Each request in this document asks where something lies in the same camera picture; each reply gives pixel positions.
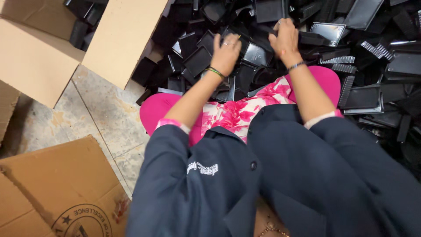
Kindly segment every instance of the forearm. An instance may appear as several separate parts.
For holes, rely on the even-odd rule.
[[[302,60],[298,52],[282,59],[287,68]],[[291,70],[289,75],[304,123],[336,109],[306,65]]]
[[[203,106],[220,83],[221,77],[209,71],[168,111],[165,118],[193,127]]]

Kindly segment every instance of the bracelet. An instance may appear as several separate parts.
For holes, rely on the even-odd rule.
[[[299,62],[299,63],[297,63],[297,64],[294,64],[292,67],[288,68],[288,72],[290,72],[292,69],[295,69],[295,68],[297,68],[298,66],[303,65],[303,64],[306,64],[306,62],[301,61],[301,62]]]
[[[225,78],[225,76],[222,74],[222,73],[220,73],[218,70],[216,70],[215,68],[213,68],[213,67],[209,67],[208,69],[205,69],[205,71],[212,71],[212,72],[214,72],[214,73],[216,73],[216,74],[218,74],[222,79],[224,79]]]

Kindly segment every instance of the cardboard box flap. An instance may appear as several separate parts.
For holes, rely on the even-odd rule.
[[[0,15],[70,39],[76,16],[58,0],[0,0]]]
[[[19,95],[18,90],[0,81],[0,146]]]
[[[129,199],[92,136],[2,159],[0,166],[57,236],[123,236],[125,219],[114,213]]]
[[[0,236],[54,237],[26,197],[0,173]]]
[[[85,53],[68,41],[0,18],[0,80],[53,108]]]
[[[110,0],[82,64],[124,89],[168,0]]]

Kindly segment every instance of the sleeve cuff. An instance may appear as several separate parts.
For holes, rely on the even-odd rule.
[[[306,124],[304,124],[304,127],[307,129],[310,129],[313,125],[315,125],[316,123],[322,121],[323,119],[327,119],[327,118],[331,118],[331,117],[341,117],[343,118],[341,111],[339,109],[332,111],[330,113],[326,113],[323,115],[320,115],[319,117],[310,119],[308,122],[306,122]]]
[[[175,119],[168,119],[168,118],[162,118],[158,121],[158,125],[156,127],[159,128],[160,126],[163,125],[167,125],[167,124],[171,124],[174,126],[179,127],[183,132],[185,132],[187,135],[190,133],[191,129],[188,128],[186,125],[180,123],[179,121],[175,120]]]

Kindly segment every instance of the floor tile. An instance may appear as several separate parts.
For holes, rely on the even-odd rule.
[[[147,143],[149,136],[135,103],[144,91],[142,86],[130,80],[121,90],[84,66],[78,67],[72,79],[113,157]]]
[[[142,144],[115,158],[115,162],[132,192],[144,160],[144,151],[145,144]]]

